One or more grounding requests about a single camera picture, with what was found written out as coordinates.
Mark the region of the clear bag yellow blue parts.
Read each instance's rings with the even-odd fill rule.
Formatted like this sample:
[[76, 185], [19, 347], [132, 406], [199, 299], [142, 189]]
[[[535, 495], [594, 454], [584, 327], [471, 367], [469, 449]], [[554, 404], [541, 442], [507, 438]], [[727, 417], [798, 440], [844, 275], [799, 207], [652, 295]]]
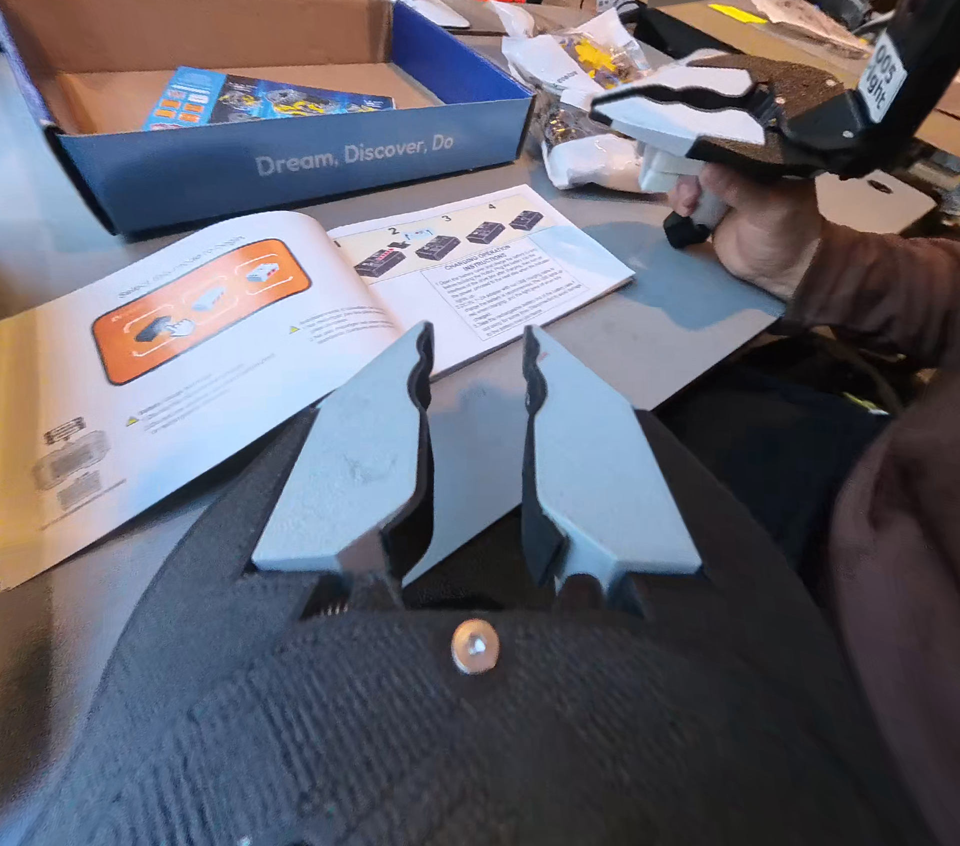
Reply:
[[576, 28], [505, 37], [501, 53], [524, 84], [583, 111], [595, 97], [639, 82], [653, 71], [615, 9]]

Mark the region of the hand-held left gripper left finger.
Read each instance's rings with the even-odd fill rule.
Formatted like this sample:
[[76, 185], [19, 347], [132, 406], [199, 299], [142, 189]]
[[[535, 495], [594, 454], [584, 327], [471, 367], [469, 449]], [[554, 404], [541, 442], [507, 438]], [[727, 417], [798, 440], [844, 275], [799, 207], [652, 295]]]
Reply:
[[260, 571], [400, 583], [433, 537], [434, 328], [411, 327], [327, 396], [252, 553]]

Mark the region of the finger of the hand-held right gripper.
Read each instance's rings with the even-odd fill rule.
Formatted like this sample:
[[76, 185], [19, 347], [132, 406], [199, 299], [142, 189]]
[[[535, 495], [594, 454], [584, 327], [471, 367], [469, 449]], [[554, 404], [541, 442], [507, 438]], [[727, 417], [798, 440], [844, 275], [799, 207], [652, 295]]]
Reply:
[[738, 109], [703, 110], [682, 103], [658, 103], [642, 96], [596, 98], [591, 118], [610, 125], [644, 146], [674, 156], [692, 157], [701, 139], [717, 139], [761, 147], [762, 125]]
[[757, 84], [740, 68], [668, 65], [632, 84], [608, 90], [591, 101], [591, 109], [642, 99], [702, 111], [746, 109]]

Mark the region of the loose white papers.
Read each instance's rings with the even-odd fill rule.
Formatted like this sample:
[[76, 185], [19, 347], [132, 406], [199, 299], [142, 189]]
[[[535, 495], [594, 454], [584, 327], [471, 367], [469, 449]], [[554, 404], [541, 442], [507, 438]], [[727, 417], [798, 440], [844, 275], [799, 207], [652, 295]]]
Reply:
[[864, 55], [870, 44], [806, 0], [746, 0], [750, 7], [781, 32], [810, 41], [830, 43], [851, 55]]

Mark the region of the grey desk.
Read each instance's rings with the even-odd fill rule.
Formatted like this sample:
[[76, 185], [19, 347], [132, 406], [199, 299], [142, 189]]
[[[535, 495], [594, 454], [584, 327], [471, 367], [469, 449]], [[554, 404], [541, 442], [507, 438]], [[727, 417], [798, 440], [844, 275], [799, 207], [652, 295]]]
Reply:
[[[2, 56], [2, 313], [88, 285], [173, 243], [110, 236], [55, 162]], [[779, 310], [729, 278], [709, 251], [676, 252], [665, 209], [603, 191], [562, 193], [528, 154], [515, 164], [310, 203], [326, 228], [409, 213], [528, 184], [630, 265], [635, 283], [550, 327], [632, 404], [651, 409], [758, 335]], [[441, 379], [430, 409], [437, 524], [424, 563], [476, 534], [520, 496], [525, 427], [519, 345]], [[266, 437], [175, 492], [123, 530], [2, 595], [2, 813], [44, 783], [117, 637], [162, 561], [197, 517], [270, 443]]]

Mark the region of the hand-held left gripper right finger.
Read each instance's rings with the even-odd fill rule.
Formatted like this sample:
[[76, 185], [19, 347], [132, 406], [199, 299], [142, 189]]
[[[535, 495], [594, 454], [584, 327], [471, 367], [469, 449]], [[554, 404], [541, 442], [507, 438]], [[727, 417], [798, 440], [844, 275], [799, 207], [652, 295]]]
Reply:
[[630, 402], [541, 327], [523, 335], [521, 547], [540, 587], [690, 576], [701, 555]]

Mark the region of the person's right forearm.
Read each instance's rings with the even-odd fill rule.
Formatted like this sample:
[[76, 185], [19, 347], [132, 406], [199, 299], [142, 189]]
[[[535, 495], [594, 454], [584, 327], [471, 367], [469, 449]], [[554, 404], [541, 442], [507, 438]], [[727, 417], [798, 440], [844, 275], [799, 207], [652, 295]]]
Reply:
[[826, 326], [865, 348], [923, 367], [956, 368], [959, 245], [826, 224], [789, 300], [790, 328]]

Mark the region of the blue cardboard box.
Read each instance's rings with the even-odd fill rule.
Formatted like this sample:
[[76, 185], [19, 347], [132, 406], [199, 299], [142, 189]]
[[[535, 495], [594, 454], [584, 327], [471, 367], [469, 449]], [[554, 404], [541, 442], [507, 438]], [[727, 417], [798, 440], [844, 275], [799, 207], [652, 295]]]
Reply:
[[[389, 0], [2, 0], [2, 50], [54, 158], [122, 235], [508, 164], [533, 108]], [[144, 132], [180, 67], [394, 109]]]

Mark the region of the person's right hand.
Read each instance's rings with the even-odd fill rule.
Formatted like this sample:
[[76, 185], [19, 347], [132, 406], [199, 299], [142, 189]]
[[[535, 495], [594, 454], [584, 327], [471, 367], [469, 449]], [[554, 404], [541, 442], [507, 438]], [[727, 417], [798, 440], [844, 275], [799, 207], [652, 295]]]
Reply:
[[667, 202], [678, 215], [690, 217], [706, 193], [727, 206], [712, 234], [723, 267], [779, 300], [791, 300], [825, 228], [815, 181], [756, 182], [733, 169], [707, 164], [697, 177], [678, 178]]

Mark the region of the thin blue printed leaflet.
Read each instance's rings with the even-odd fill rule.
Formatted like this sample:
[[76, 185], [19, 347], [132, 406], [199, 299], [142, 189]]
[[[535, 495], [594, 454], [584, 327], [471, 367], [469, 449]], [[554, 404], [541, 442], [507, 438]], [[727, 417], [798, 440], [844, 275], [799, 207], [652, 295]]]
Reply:
[[166, 84], [142, 130], [163, 132], [393, 109], [394, 99], [386, 96], [180, 67]]

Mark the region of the clear bag dark wheels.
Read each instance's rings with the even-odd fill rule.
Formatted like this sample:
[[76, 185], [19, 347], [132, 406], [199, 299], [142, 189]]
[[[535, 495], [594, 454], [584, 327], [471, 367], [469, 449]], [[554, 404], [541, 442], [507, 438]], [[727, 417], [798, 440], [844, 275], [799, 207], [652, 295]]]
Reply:
[[559, 190], [594, 184], [661, 194], [683, 174], [673, 157], [595, 123], [556, 97], [537, 100], [531, 132], [547, 177]]

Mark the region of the blue-cover instruction booklet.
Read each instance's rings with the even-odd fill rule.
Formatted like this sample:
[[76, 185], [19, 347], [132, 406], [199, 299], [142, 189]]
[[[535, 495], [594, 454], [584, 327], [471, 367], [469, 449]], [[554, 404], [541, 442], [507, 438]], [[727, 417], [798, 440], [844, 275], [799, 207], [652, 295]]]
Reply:
[[2, 320], [15, 588], [334, 391], [411, 326], [432, 375], [634, 279], [529, 186], [326, 231], [230, 219]]

